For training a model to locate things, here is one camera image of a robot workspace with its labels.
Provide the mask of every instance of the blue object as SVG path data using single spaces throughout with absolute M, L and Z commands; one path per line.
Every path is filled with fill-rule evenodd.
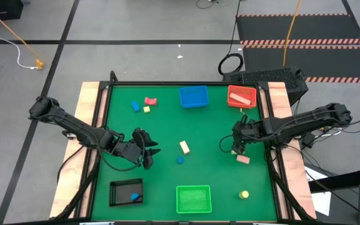
M 180 102 L 186 109 L 207 106 L 209 104 L 208 87 L 181 87 Z
M 131 194 L 131 200 L 132 201 L 136 201 L 139 198 L 140 198 L 140 195 L 138 193 L 132 193 Z
M 178 163 L 178 164 L 183 164 L 183 163 L 184 163 L 184 157 L 178 156 L 178 157 L 177 157 L 177 163 Z
M 133 108 L 136 112 L 140 111 L 140 107 L 138 106 L 138 104 L 137 104 L 135 101 L 132 101 L 132 102 L 131 102 L 131 105 L 132 105 L 132 108 Z

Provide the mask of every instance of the small block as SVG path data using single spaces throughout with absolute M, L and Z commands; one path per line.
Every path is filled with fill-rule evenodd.
M 178 164 L 183 164 L 183 163 L 184 163 L 184 157 L 178 156 L 178 157 L 177 157 L 177 163 L 178 163 Z
M 144 107 L 144 113 L 149 113 L 149 112 L 150 112 L 149 106 Z
M 150 99 L 148 97 L 145 97 L 145 100 L 144 100 L 145 104 L 152 105 L 152 106 L 156 105 L 156 101 L 157 101 L 156 98 Z
M 241 198 L 241 199 L 246 199 L 248 198 L 249 196 L 249 193 L 247 191 L 241 191 L 238 196 Z
M 249 164 L 249 158 L 246 156 L 237 155 L 237 161 L 239 161 L 240 163 Z
M 234 93 L 231 93 L 230 94 L 230 98 L 236 100 L 236 101 L 239 101 L 240 103 L 244 103 L 246 105 L 250 105 L 251 104 L 251 101 L 248 100 L 248 99 L 245 99 L 237 94 L 234 94 Z
M 138 193 L 132 193 L 131 194 L 131 200 L 132 201 L 137 201 L 137 199 L 140 198 L 140 195 Z
M 190 153 L 190 149 L 188 148 L 186 141 L 180 142 L 180 146 L 181 146 L 181 149 L 184 152 L 184 154 Z
M 137 104 L 136 101 L 132 101 L 132 102 L 131 102 L 131 105 L 132 105 L 132 108 L 133 108 L 136 112 L 140 111 L 140 107 L 138 106 L 138 104 Z

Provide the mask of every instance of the red container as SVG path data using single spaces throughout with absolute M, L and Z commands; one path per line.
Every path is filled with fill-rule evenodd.
M 230 98 L 231 93 L 237 94 L 238 96 L 241 96 L 244 99 L 248 99 L 251 101 L 251 103 L 247 105 L 237 100 L 234 100 Z M 229 106 L 251 109 L 256 106 L 256 89 L 251 87 L 229 85 L 229 88 L 227 90 L 227 103 L 229 104 Z

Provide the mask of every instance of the green container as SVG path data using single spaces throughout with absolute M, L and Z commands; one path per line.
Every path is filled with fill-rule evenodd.
M 177 186 L 176 211 L 184 213 L 211 213 L 211 187 L 202 186 Z

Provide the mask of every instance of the caution stripe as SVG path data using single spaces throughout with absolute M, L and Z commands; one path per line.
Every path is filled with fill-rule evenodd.
M 286 40 L 244 40 L 241 44 L 285 44 Z M 290 39 L 288 44 L 360 44 L 360 39 Z
M 237 17 L 294 16 L 293 14 L 240 14 Z M 297 16 L 349 16 L 346 13 L 309 13 Z
M 360 83 L 360 77 L 307 77 L 311 83 Z
M 244 48 L 278 48 L 284 49 L 283 44 L 245 44 Z M 319 45 L 288 45 L 288 49 L 360 49 L 360 46 L 319 46 Z

